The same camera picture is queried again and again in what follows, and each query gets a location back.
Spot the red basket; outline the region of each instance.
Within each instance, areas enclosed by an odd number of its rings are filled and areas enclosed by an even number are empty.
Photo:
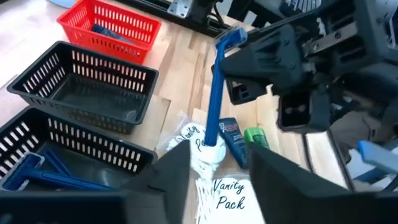
[[[150,17],[97,0],[81,0],[63,13],[57,22],[71,43],[140,65],[152,48],[161,25],[160,21]],[[94,24],[132,43],[93,32]]]

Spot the wooden surface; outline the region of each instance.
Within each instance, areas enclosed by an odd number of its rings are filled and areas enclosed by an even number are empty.
[[[118,2],[109,2],[128,8]],[[62,28],[55,22],[64,11],[46,0],[12,0],[0,5],[0,86],[21,73],[56,40],[66,40]],[[235,23],[227,17],[224,20],[228,24]],[[144,65],[160,72],[159,79],[144,123],[130,140],[154,149],[159,139],[165,139],[175,131],[177,114],[181,111],[192,120],[205,124],[211,90],[210,67],[214,60],[213,39],[162,21],[153,49],[144,62]],[[0,103],[2,111],[6,112],[0,124],[26,106],[18,96],[10,95],[4,89],[0,92]],[[276,109],[276,96],[268,94],[256,101],[233,106],[224,91],[221,117],[235,117],[242,131],[256,126],[262,128],[271,150],[307,169],[301,136],[282,133],[277,129]],[[327,135],[309,134],[307,141],[315,172],[346,187]],[[223,162],[223,170],[226,172],[235,167],[235,162],[228,155]],[[188,195],[184,223],[193,221],[193,198],[193,194]]]

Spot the plastic basket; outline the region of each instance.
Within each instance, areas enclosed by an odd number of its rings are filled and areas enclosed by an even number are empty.
[[[56,42],[8,87],[30,105],[129,134],[141,124],[156,70]]]
[[[30,107],[0,128],[0,177],[25,152],[47,149],[57,153],[73,176],[116,188],[157,159],[153,151]],[[48,169],[46,165],[50,167],[45,163],[41,169]],[[29,183],[27,189],[46,187]]]
[[[71,43],[139,64],[144,63],[161,26],[160,21],[97,0],[79,1],[57,22]],[[93,32],[94,24],[132,43]]]

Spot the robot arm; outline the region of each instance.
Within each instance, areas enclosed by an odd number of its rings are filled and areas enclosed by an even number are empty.
[[[296,133],[327,130],[341,116],[332,105],[345,102],[347,92],[383,111],[398,94],[397,8],[398,1],[335,0],[254,29],[220,65],[231,102],[255,100],[272,84],[280,96],[277,124]],[[315,21],[325,35],[309,26]]]

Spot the plastic bag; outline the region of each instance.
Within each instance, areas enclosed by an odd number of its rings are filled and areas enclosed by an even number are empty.
[[[265,223],[247,174],[196,180],[197,224]]]
[[[157,146],[157,152],[168,152],[184,140],[190,140],[191,168],[201,178],[211,179],[226,154],[226,144],[221,136],[215,147],[206,146],[205,127],[191,122],[184,112],[177,115],[176,129]]]

